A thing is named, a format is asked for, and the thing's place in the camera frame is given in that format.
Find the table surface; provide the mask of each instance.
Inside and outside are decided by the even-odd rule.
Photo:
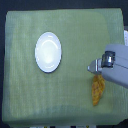
[[[87,9],[87,8],[121,8],[124,17],[124,25],[128,26],[128,1],[108,1],[108,0],[1,0],[0,7],[0,118],[2,117],[2,95],[3,95],[3,74],[4,74],[4,47],[5,47],[5,18],[10,10],[50,10],[50,9]],[[0,120],[0,127],[9,127]]]

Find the white plate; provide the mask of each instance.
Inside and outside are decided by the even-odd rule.
[[[35,48],[37,65],[44,72],[54,71],[61,60],[61,44],[57,36],[46,32],[40,36]]]

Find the green towel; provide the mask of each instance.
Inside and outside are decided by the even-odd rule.
[[[55,72],[42,72],[35,46],[53,32],[62,46]],[[102,99],[92,105],[91,61],[105,46],[124,44],[120,9],[10,11],[5,26],[2,118],[10,126],[118,124],[127,118],[128,90],[106,81]]]

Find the orange object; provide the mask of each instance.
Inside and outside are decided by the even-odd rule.
[[[101,75],[95,75],[92,84],[93,106],[97,105],[105,89],[105,80]]]

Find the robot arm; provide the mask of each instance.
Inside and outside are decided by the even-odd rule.
[[[102,59],[94,60],[88,66],[88,71],[102,74],[107,81],[128,88],[128,46],[107,45]]]

